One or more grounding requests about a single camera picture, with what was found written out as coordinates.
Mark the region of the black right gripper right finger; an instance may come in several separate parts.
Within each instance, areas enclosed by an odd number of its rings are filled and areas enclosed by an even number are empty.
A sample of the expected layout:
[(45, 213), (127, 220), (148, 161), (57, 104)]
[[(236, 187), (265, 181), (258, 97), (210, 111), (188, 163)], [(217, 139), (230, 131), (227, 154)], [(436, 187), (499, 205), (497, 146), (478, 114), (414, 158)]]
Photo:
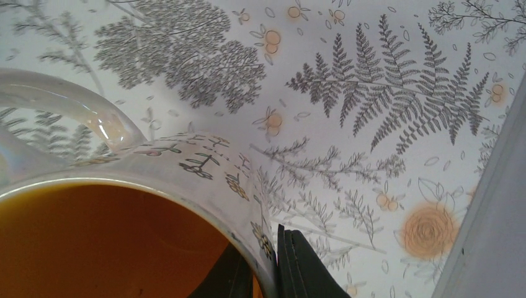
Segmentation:
[(279, 296), (285, 298), (349, 298), (299, 230), (278, 226)]

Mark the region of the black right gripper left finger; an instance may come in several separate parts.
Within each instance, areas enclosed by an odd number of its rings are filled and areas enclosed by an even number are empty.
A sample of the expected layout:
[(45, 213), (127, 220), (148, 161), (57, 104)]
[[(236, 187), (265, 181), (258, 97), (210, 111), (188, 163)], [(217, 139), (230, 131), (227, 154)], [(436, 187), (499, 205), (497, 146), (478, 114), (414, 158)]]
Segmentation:
[(252, 297), (253, 274), (241, 253), (229, 244), (188, 298)]

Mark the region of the floral iridescent white mug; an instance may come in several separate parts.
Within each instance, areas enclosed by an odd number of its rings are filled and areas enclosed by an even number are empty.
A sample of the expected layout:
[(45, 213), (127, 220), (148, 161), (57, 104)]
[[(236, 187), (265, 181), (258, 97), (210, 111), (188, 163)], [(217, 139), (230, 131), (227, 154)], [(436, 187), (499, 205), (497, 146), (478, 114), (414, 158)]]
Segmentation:
[(188, 297), (232, 244), (252, 297), (277, 297), (265, 197), (241, 147), (207, 132), (148, 141), (77, 84), (3, 68), (1, 105), (91, 129), (107, 155), (67, 161), (1, 130), (2, 297)]

